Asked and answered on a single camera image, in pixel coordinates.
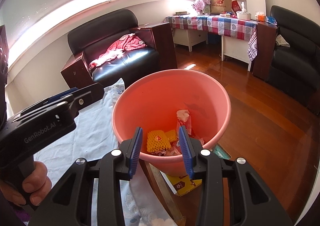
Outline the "person's left hand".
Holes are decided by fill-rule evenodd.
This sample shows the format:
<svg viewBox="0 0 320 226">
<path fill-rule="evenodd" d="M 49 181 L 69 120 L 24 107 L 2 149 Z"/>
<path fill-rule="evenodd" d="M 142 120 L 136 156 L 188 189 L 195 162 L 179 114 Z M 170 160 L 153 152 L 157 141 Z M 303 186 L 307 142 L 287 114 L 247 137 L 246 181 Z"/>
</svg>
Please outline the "person's left hand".
<svg viewBox="0 0 320 226">
<path fill-rule="evenodd" d="M 31 204 L 38 206 L 52 189 L 52 181 L 47 176 L 47 167 L 43 162 L 35 161 L 35 170 L 22 183 L 26 193 L 30 193 Z M 1 192 L 5 199 L 17 206 L 25 205 L 26 200 L 20 192 L 1 180 Z"/>
</svg>

